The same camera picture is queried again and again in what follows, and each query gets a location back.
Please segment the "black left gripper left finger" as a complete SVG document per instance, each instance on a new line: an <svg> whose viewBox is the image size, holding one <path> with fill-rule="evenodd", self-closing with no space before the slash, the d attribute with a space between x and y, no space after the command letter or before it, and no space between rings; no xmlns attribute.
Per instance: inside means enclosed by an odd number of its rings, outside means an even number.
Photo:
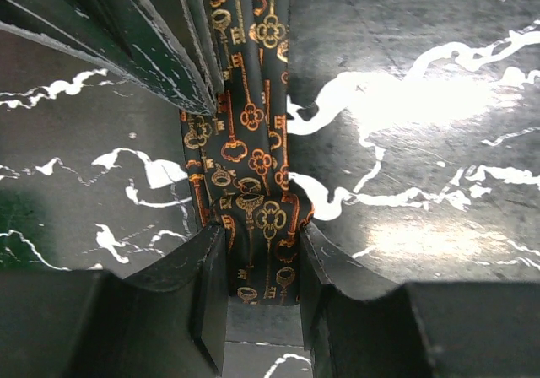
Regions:
<svg viewBox="0 0 540 378"><path fill-rule="evenodd" d="M228 308L217 224L128 278L1 275L4 377L219 377Z"/></svg>

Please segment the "black key pattern tie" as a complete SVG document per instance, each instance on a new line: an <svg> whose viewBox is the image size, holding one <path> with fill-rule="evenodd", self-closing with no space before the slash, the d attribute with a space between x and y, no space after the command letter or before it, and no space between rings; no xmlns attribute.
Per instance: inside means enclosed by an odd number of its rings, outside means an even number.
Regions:
<svg viewBox="0 0 540 378"><path fill-rule="evenodd" d="M224 91L211 116L181 115L199 226L224 229L229 294L300 300L300 231L311 201L289 187L289 0L210 0Z"/></svg>

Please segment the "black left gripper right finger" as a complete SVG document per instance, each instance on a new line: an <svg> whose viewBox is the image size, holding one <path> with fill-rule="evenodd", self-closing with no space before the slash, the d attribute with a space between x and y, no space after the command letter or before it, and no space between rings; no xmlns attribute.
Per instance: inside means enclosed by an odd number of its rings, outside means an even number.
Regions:
<svg viewBox="0 0 540 378"><path fill-rule="evenodd" d="M393 283L315 225L300 233L300 314L316 377L539 374L537 283Z"/></svg>

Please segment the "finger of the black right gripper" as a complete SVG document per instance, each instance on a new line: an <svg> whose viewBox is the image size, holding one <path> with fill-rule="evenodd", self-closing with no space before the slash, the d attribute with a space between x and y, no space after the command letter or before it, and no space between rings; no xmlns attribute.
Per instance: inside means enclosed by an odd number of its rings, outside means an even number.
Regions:
<svg viewBox="0 0 540 378"><path fill-rule="evenodd" d="M213 115L217 94L151 8L149 0L1 0L1 28L106 68L183 111Z"/></svg>
<svg viewBox="0 0 540 378"><path fill-rule="evenodd" d="M209 0L149 0L151 14L171 39L172 46L189 57L212 95L224 91L215 37L209 22Z"/></svg>

